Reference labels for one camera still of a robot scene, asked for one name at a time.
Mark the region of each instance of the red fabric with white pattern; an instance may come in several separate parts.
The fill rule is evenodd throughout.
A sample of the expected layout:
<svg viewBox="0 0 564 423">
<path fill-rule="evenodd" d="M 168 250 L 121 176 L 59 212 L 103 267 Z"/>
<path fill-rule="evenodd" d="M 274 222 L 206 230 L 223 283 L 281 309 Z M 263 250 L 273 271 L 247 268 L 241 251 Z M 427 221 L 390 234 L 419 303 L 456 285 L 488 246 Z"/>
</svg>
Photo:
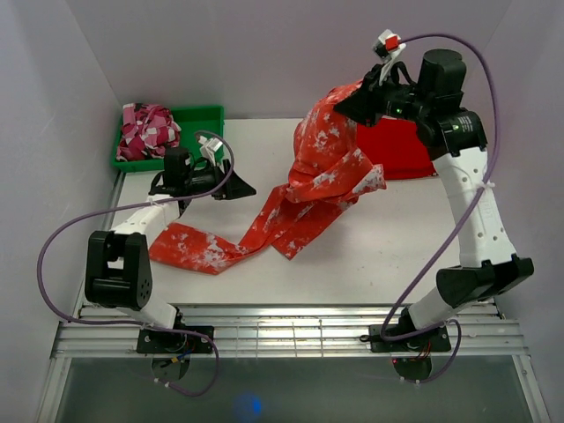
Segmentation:
<svg viewBox="0 0 564 423">
<path fill-rule="evenodd" d="M 300 122 L 288 183 L 272 190 L 238 244 L 173 223 L 151 246 L 151 259 L 214 275 L 270 245 L 292 259 L 359 196 L 385 189 L 382 165 L 373 165 L 356 145 L 356 124 L 333 111 L 357 87 L 333 89 Z"/>
</svg>

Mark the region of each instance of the white table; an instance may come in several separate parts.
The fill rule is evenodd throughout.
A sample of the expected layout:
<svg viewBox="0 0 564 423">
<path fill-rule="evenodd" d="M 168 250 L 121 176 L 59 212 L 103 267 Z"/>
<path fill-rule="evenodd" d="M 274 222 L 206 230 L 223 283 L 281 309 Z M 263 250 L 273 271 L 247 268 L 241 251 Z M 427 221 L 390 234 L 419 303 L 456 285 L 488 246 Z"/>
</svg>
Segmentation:
<svg viewBox="0 0 564 423">
<path fill-rule="evenodd" d="M 238 241 L 271 189 L 287 181 L 297 119 L 226 121 L 235 170 L 258 194 L 196 200 L 181 222 Z M 119 205 L 145 200 L 153 172 L 127 174 Z M 115 223 L 129 213 L 118 213 Z M 152 263 L 153 289 L 173 304 L 390 304 L 454 226 L 438 178 L 389 182 L 363 196 L 292 261 L 269 248 L 218 276 Z M 455 242 L 408 298 L 434 286 L 437 269 L 458 264 Z"/>
</svg>

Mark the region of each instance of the crumpled cloth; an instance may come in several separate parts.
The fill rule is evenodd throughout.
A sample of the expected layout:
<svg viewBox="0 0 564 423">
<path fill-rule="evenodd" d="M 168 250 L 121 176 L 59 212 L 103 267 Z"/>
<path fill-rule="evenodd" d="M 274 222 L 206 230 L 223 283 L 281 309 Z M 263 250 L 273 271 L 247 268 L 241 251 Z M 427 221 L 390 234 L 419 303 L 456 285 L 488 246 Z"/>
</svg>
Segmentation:
<svg viewBox="0 0 564 423">
<path fill-rule="evenodd" d="M 358 86 L 334 88 L 298 124 L 288 183 L 272 190 L 238 244 L 173 223 L 151 245 L 150 258 L 213 275 L 269 245 L 292 259 L 359 196 L 385 189 L 382 166 L 373 165 L 356 145 L 356 123 L 333 111 Z"/>
<path fill-rule="evenodd" d="M 122 137 L 116 159 L 161 159 L 167 148 L 179 145 L 180 131 L 169 109 L 158 104 L 126 104 L 123 106 Z"/>
</svg>

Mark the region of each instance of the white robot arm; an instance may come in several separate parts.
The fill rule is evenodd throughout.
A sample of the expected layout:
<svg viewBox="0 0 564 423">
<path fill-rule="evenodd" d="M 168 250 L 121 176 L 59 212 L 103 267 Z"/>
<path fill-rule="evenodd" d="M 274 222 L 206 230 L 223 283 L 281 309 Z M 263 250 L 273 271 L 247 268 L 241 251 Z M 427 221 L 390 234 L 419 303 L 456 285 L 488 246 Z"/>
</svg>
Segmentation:
<svg viewBox="0 0 564 423">
<path fill-rule="evenodd" d="M 85 296 L 107 308 L 118 308 L 135 320 L 173 329 L 182 315 L 177 308 L 152 292 L 149 246 L 186 210 L 184 198 L 211 192 L 226 178 L 229 160 L 216 164 L 210 154 L 217 151 L 218 140 L 205 142 L 203 158 L 195 162 L 183 147 L 167 150 L 164 171 L 152 181 L 146 202 L 151 205 L 137 210 L 110 231 L 96 231 L 88 241 Z M 253 196 L 256 191 L 232 171 L 219 190 L 211 194 L 218 200 Z M 177 201 L 164 202 L 167 199 Z"/>
<path fill-rule="evenodd" d="M 421 334 L 475 301 L 505 293 L 534 269 L 530 258 L 517 255 L 508 238 L 493 184 L 483 183 L 486 134 L 478 115 L 460 107 L 466 73 L 462 56 L 447 49 L 427 51 L 414 82 L 398 61 L 402 46 L 397 35 L 384 32 L 373 47 L 383 64 L 374 66 L 360 88 L 335 105 L 335 111 L 365 126 L 374 126 L 384 115 L 415 122 L 418 138 L 441 177 L 456 223 L 469 210 L 478 189 L 484 190 L 458 233 L 460 265 L 439 270 L 436 287 L 405 308 L 398 325 L 390 327 L 390 335 L 403 338 L 398 341 L 405 343 L 407 334 L 416 330 Z M 407 84 L 400 84 L 399 72 Z"/>
</svg>

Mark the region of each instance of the pink patterned cloth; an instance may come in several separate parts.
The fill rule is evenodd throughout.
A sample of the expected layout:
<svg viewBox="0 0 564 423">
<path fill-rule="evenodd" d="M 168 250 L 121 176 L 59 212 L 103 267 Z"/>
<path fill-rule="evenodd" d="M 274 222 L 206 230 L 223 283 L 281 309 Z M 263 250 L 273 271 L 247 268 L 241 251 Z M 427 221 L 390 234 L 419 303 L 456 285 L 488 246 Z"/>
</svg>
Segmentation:
<svg viewBox="0 0 564 423">
<path fill-rule="evenodd" d="M 180 131 L 169 109 L 158 104 L 126 104 L 123 106 L 122 138 L 117 146 L 116 159 L 160 159 L 168 147 L 179 145 Z"/>
</svg>

